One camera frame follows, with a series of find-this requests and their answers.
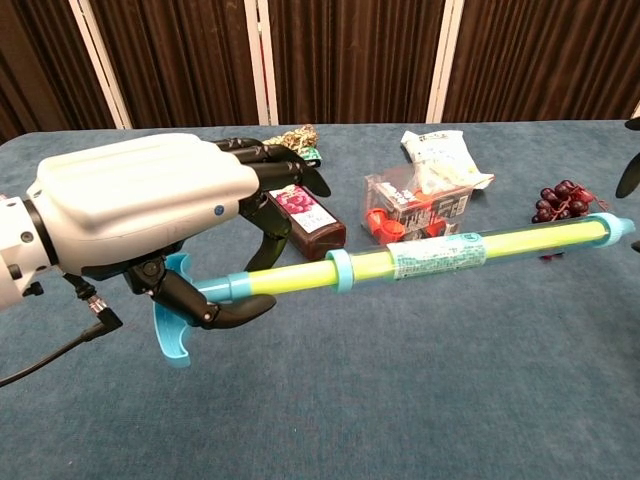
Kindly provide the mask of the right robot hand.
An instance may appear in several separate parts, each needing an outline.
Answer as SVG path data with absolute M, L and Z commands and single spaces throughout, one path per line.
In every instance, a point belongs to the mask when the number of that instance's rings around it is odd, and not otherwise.
M 639 131 L 639 113 L 634 114 L 625 122 L 625 127 L 632 131 Z M 616 187 L 616 198 L 625 198 L 630 195 L 640 181 L 640 155 L 639 152 L 627 164 Z M 639 253 L 639 240 L 631 245 L 631 248 Z

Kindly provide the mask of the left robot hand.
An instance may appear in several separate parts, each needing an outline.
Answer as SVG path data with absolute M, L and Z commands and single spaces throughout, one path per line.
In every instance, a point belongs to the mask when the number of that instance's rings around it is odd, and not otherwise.
M 270 310 L 274 298 L 210 302 L 165 260 L 187 239 L 242 216 L 263 233 L 248 269 L 271 267 L 291 223 L 268 194 L 291 184 L 321 197 L 331 193 L 321 174 L 287 147 L 158 134 L 42 160 L 24 204 L 63 272 L 94 280 L 123 275 L 134 293 L 151 296 L 190 325 L 229 329 Z

